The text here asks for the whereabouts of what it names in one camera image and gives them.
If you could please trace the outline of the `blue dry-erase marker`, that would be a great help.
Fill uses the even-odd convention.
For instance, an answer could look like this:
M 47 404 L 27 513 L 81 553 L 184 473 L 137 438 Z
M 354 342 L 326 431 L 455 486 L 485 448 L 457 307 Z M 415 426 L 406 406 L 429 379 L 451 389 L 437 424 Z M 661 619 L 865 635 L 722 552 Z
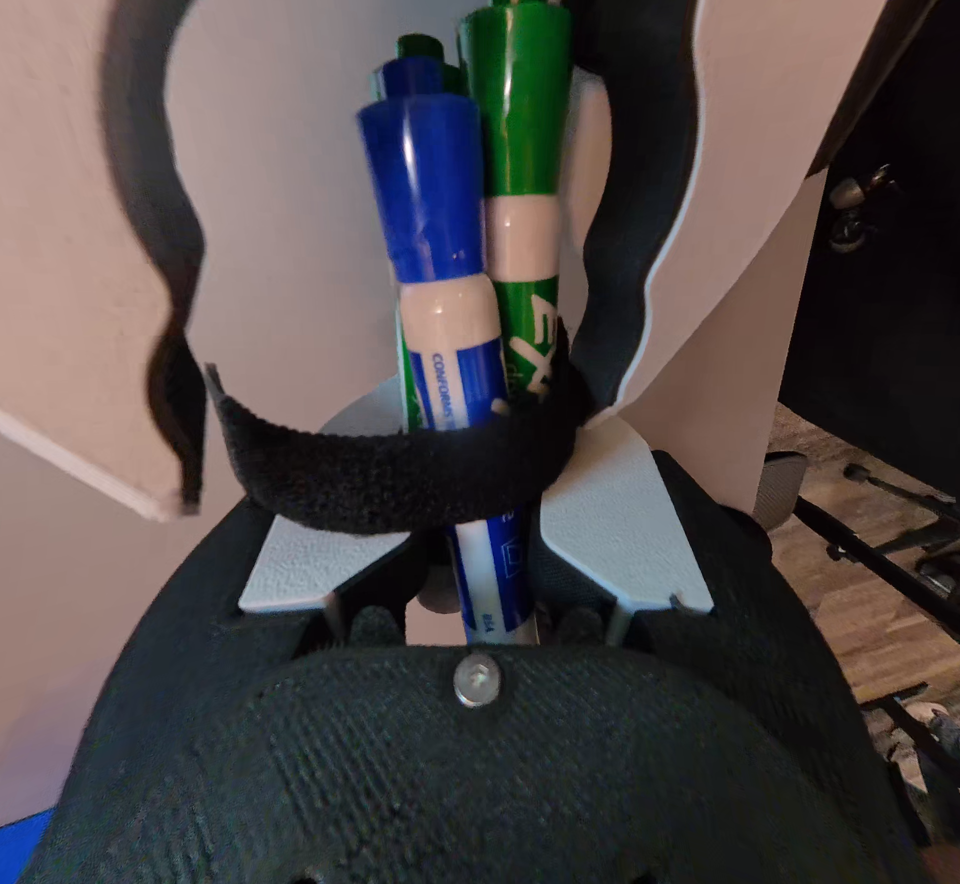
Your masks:
M 479 111 L 446 90 L 431 57 L 390 60 L 379 98 L 357 114 L 387 252 L 420 424 L 460 431 L 506 415 L 498 301 L 484 265 Z M 525 573 L 524 517 L 448 528 L 470 643 L 538 643 Z

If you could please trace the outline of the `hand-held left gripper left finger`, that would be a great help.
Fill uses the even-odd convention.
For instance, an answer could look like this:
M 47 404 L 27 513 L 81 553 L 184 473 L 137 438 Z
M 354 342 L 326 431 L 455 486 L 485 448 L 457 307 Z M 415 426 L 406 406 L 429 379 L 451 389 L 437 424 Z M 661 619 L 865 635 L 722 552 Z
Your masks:
M 343 408 L 320 431 L 375 436 L 405 429 L 400 380 L 386 380 Z M 357 536 L 311 530 L 276 516 L 238 600 L 243 614 L 325 610 L 342 586 L 397 551 L 410 532 Z

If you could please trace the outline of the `black chair base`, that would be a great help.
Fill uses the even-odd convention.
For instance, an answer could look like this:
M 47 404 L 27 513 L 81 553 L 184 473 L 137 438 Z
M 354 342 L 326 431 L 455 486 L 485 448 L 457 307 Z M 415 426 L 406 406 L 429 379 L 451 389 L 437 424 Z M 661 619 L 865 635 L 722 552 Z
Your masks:
M 858 463 L 849 463 L 843 475 L 919 507 L 934 520 L 873 546 L 803 497 L 797 498 L 793 516 L 826 542 L 831 560 L 864 566 L 958 641 L 958 502 L 886 482 Z

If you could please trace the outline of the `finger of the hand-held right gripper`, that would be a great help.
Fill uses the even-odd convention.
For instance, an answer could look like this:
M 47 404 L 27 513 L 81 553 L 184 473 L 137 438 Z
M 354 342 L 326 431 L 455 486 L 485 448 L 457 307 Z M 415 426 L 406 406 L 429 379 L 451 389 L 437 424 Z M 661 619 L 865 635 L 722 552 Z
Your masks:
M 573 18 L 561 191 L 592 414 L 637 400 L 758 255 L 888 0 L 561 0 Z
M 1 0 L 2 435 L 138 515 L 195 514 L 205 237 L 165 106 L 194 0 Z

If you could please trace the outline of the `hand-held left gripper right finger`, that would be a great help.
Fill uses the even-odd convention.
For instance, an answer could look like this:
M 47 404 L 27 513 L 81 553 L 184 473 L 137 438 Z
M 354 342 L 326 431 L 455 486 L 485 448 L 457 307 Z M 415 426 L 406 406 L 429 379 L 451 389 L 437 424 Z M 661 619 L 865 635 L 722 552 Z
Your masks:
M 554 615 L 714 609 L 653 453 L 618 417 L 578 432 L 534 515 L 529 568 L 534 600 Z

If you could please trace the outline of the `blue plastic bin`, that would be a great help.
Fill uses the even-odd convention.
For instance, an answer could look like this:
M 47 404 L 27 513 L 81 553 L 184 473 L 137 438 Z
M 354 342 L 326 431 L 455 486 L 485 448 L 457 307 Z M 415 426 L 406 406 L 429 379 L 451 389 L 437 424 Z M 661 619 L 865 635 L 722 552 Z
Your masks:
M 1 883 L 16 883 L 42 840 L 57 806 L 1 826 Z

